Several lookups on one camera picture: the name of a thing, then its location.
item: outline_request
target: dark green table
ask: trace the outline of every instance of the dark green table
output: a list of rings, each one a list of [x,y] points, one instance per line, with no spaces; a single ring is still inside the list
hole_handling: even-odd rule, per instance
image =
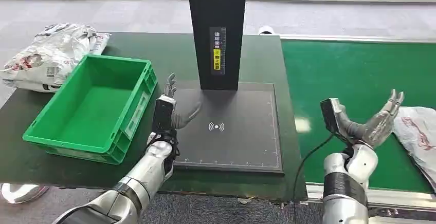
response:
[[[160,83],[165,82],[171,72],[175,72],[179,80],[198,80],[194,41],[190,34],[113,33],[104,54],[151,60]],[[161,188],[162,191],[257,196],[281,201],[293,199],[292,189],[300,152],[278,36],[243,37],[240,81],[275,84],[285,175],[175,171]],[[121,165],[108,165],[49,155],[21,139],[23,132],[51,96],[18,89],[0,109],[0,182],[68,188],[112,187],[143,152],[150,133],[154,103],[143,116],[124,162]],[[297,186],[296,198],[305,198],[303,177]]]
[[[380,110],[392,88],[405,92],[403,106],[436,107],[435,44],[296,39],[283,40],[282,48],[295,118],[310,125],[298,134],[303,156],[329,136],[319,107],[323,99],[339,98],[361,123]],[[305,163],[306,181],[323,183],[324,158],[342,149],[335,138],[315,152]],[[432,193],[393,135],[376,152],[371,188]]]

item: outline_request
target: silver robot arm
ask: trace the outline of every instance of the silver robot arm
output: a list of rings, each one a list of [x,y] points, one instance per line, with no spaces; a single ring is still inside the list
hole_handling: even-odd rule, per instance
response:
[[[53,224],[138,223],[142,211],[173,174],[173,161],[179,154],[176,129],[185,127],[201,107],[198,103],[185,116],[175,112],[174,78],[171,74],[165,93],[156,100],[152,132],[143,157],[111,190],[83,206],[68,210]]]
[[[366,190],[378,163],[374,150],[391,134],[403,99],[403,92],[392,90],[388,102],[366,124],[350,121],[338,99],[321,102],[327,129],[347,145],[324,160],[323,224],[368,223]]]

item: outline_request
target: floor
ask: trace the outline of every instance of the floor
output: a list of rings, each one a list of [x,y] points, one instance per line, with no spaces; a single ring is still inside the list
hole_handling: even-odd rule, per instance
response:
[[[98,31],[192,33],[189,3],[178,0],[0,0],[0,64],[52,23],[74,22]],[[397,36],[436,39],[435,5],[247,2],[245,34],[270,25],[281,34]],[[0,84],[0,106],[13,89]],[[37,201],[0,202],[0,223],[51,223],[84,204],[97,190],[52,188]],[[242,205],[234,198],[158,195],[141,223],[320,223],[318,205],[280,209],[268,201]]]

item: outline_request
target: plastic bag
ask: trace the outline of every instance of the plastic bag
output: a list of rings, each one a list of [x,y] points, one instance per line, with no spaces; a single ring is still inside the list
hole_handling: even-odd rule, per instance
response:
[[[11,87],[56,92],[84,55],[101,54],[109,37],[88,25],[47,26],[6,63],[0,77]]]
[[[436,192],[436,110],[400,107],[393,132]]]

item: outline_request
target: green plastic crate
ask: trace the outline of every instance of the green plastic crate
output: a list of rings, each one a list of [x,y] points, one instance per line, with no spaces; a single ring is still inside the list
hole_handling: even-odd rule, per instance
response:
[[[87,55],[23,139],[50,154],[120,164],[156,83],[150,61]]]

